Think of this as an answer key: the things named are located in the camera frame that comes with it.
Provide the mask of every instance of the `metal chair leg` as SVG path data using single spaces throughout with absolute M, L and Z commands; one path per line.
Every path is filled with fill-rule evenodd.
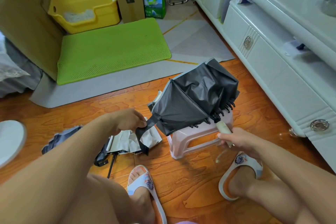
M 167 2 L 168 2 L 169 5 L 179 5 L 179 4 L 184 4 L 184 3 L 188 2 L 188 0 L 184 0 L 184 1 L 181 1 L 181 2 L 178 2 L 178 3 L 175 3 L 175 2 L 170 3 L 169 0 L 167 0 Z

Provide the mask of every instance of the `hand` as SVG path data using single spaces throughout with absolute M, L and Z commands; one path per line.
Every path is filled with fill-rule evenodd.
M 112 123 L 115 124 L 111 131 L 111 135 L 115 136 L 122 130 L 135 131 L 136 128 L 144 128 L 147 126 L 146 119 L 143 115 L 134 109 L 124 109 L 117 112 L 109 113 Z
M 265 141 L 260 137 L 251 134 L 242 128 L 233 128 L 232 134 L 221 134 L 219 133 L 218 138 L 222 139 L 221 144 L 224 147 L 228 147 L 227 141 L 230 141 L 234 144 L 230 149 L 234 151 L 243 151 L 251 158 L 260 159 L 259 153 L 256 150 L 258 145 Z

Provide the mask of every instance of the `white slipper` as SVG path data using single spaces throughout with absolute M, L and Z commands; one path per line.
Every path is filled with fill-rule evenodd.
M 153 179 L 152 179 L 151 175 L 149 174 L 148 169 L 143 165 L 138 165 L 135 168 L 133 168 L 133 170 L 136 169 L 137 167 L 142 167 L 146 172 L 144 174 L 140 175 L 135 181 L 133 181 L 130 185 L 127 186 L 128 195 L 132 196 L 134 194 L 134 192 L 136 191 L 136 189 L 139 188 L 139 187 L 144 187 L 144 188 L 148 189 L 150 194 L 154 198 L 157 209 L 158 209 L 158 211 L 160 213 L 160 216 L 161 216 L 162 224 L 167 224 L 167 218 L 166 218 L 165 212 L 163 211 L 162 205 L 160 204 L 159 198 L 156 194 L 154 184 L 153 184 Z
M 247 154 L 245 154 L 244 152 L 240 151 L 238 152 L 237 156 L 235 157 L 232 165 L 230 166 L 230 168 L 225 172 L 225 174 L 222 176 L 222 178 L 219 181 L 218 184 L 218 188 L 219 188 L 219 192 L 221 193 L 221 195 L 229 201 L 234 201 L 237 200 L 239 197 L 236 198 L 231 198 L 229 196 L 227 196 L 224 192 L 223 186 L 225 183 L 225 180 L 229 177 L 230 173 L 236 169 L 237 167 L 240 166 L 249 166 L 254 170 L 255 173 L 255 177 L 256 179 L 259 179 L 262 172 L 263 172 L 263 166 L 260 165 L 254 158 L 249 157 Z

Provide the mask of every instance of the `umbrella strap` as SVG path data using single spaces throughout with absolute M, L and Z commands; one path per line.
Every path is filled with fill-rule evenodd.
M 147 146 L 145 146 L 141 141 L 141 137 L 142 135 L 149 130 L 151 127 L 153 127 L 155 124 L 157 124 L 157 122 L 161 119 L 161 116 L 158 115 L 157 113 L 154 113 L 148 120 L 147 120 L 147 126 L 145 126 L 144 128 L 137 128 L 135 130 L 135 135 L 138 139 L 139 142 L 139 146 L 141 149 L 141 152 L 143 152 L 144 154 L 146 154 L 148 156 L 149 153 L 149 148 Z

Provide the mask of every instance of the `umbrella canopy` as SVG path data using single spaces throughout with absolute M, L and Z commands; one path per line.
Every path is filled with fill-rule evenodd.
M 209 119 L 220 121 L 222 110 L 230 112 L 234 107 L 238 80 L 215 59 L 201 63 L 166 84 L 162 93 L 148 107 L 152 117 L 147 127 L 138 128 L 136 135 L 141 146 L 142 134 L 154 124 L 166 135 Z M 148 149 L 141 148 L 148 154 Z

